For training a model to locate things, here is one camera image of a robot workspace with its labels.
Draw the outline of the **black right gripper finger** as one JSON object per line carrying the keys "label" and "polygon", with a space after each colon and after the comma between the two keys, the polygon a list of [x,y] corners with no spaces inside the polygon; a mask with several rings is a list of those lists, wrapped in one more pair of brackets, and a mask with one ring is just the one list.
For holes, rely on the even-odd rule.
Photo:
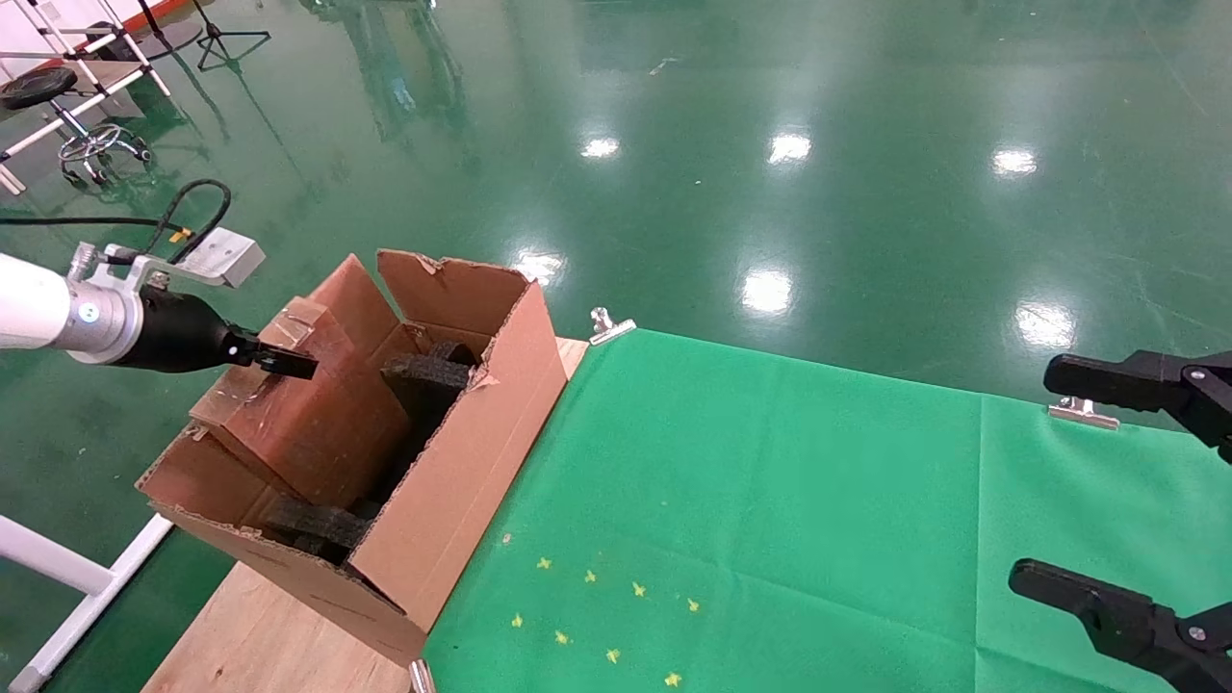
{"label": "black right gripper finger", "polygon": [[1149,596],[1037,560],[1016,560],[1016,596],[1078,619],[1092,649],[1143,670],[1177,692],[1231,691],[1231,604],[1190,617]]}
{"label": "black right gripper finger", "polygon": [[1044,369],[1044,388],[1140,412],[1165,412],[1231,462],[1231,351],[1183,358],[1137,350],[1122,361],[1060,354]]}

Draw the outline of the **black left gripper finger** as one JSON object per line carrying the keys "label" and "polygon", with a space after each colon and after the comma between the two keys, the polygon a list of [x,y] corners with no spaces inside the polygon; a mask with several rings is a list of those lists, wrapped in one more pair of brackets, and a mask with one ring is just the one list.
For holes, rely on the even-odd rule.
{"label": "black left gripper finger", "polygon": [[253,364],[264,372],[280,374],[280,376],[312,380],[318,367],[318,361],[301,351],[290,351],[282,346],[271,344],[259,344],[253,350]]}

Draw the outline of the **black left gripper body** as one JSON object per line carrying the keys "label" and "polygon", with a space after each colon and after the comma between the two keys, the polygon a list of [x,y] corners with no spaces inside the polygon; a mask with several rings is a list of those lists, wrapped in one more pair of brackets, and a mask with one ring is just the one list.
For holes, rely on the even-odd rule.
{"label": "black left gripper body", "polygon": [[140,289],[140,330],[115,364],[147,372],[203,372],[251,364],[257,335],[221,318],[198,295]]}

